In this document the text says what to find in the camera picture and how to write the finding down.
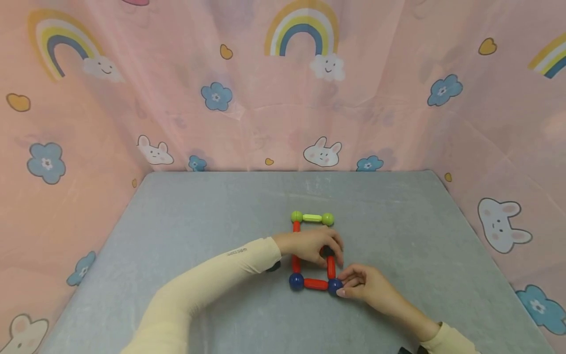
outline bunny print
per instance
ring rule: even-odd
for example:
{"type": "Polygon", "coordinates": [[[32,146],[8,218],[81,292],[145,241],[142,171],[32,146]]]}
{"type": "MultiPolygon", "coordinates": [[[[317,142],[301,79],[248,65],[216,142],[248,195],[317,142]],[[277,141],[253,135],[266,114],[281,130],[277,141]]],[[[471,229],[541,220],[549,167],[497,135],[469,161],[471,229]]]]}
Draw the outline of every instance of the bunny print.
{"type": "Polygon", "coordinates": [[[26,314],[16,316],[10,324],[11,339],[0,354],[33,354],[47,333],[46,319],[31,322],[26,314]]]}
{"type": "Polygon", "coordinates": [[[173,157],[167,153],[167,144],[164,142],[159,143],[157,147],[151,146],[149,138],[145,135],[140,135],[138,138],[138,149],[152,165],[170,165],[173,163],[173,157]]]}
{"type": "Polygon", "coordinates": [[[325,145],[326,137],[321,137],[313,146],[307,147],[303,153],[305,160],[320,167],[336,166],[342,143],[335,143],[331,147],[324,147],[325,145]]]}
{"type": "Polygon", "coordinates": [[[530,232],[511,227],[510,217],[521,212],[516,202],[503,202],[491,198],[479,201],[479,219],[483,225],[487,242],[499,253],[509,253],[514,244],[526,244],[533,239],[530,232]]]}

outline smiling cloud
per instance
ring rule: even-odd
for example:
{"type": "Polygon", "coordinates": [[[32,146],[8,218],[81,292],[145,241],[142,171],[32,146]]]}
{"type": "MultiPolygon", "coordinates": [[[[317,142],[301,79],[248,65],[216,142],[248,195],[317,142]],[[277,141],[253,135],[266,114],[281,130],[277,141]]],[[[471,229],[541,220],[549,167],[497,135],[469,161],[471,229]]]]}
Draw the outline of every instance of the smiling cloud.
{"type": "Polygon", "coordinates": [[[99,79],[106,79],[112,82],[123,82],[124,79],[116,68],[112,60],[98,56],[95,58],[86,58],[83,61],[83,71],[91,74],[99,79]]]}
{"type": "Polygon", "coordinates": [[[344,61],[332,53],[327,56],[317,55],[311,62],[311,69],[315,72],[317,79],[326,81],[342,81],[346,78],[344,73],[344,61]]]}

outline pink fabric backdrop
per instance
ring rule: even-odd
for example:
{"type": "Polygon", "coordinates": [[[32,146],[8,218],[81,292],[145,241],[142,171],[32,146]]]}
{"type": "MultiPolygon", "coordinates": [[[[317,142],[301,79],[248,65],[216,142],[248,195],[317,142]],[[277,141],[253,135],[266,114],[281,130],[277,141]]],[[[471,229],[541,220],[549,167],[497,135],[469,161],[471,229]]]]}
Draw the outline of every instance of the pink fabric backdrop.
{"type": "Polygon", "coordinates": [[[543,3],[4,2],[0,353],[33,354],[152,170],[420,169],[566,352],[566,3],[543,3]]]}

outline sleeve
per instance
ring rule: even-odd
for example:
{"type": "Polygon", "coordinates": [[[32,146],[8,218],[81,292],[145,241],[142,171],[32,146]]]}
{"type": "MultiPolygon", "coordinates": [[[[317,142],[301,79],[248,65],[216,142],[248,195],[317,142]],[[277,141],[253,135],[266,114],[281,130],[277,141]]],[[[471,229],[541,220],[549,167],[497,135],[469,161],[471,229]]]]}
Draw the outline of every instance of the sleeve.
{"type": "Polygon", "coordinates": [[[272,238],[261,238],[188,270],[157,291],[122,354],[186,354],[194,315],[234,285],[281,259],[272,238]]]}
{"type": "Polygon", "coordinates": [[[474,343],[456,329],[442,323],[434,338],[421,343],[429,354],[477,354],[474,343]]]}

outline gray tabletop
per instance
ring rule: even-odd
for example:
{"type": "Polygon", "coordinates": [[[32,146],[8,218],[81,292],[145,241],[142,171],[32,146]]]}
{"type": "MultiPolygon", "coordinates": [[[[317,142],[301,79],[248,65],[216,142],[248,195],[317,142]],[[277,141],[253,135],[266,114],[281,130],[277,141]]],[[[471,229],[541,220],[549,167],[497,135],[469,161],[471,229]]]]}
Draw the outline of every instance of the gray tabletop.
{"type": "MultiPolygon", "coordinates": [[[[484,354],[553,353],[432,172],[155,172],[42,354],[120,352],[162,285],[223,251],[290,232],[293,210],[333,213],[347,263],[380,268],[411,302],[484,354]]],[[[325,278],[324,270],[303,273],[325,278]]],[[[191,326],[191,354],[415,351],[414,339],[362,304],[292,292],[290,274],[284,259],[276,272],[206,309],[191,326]]]]}

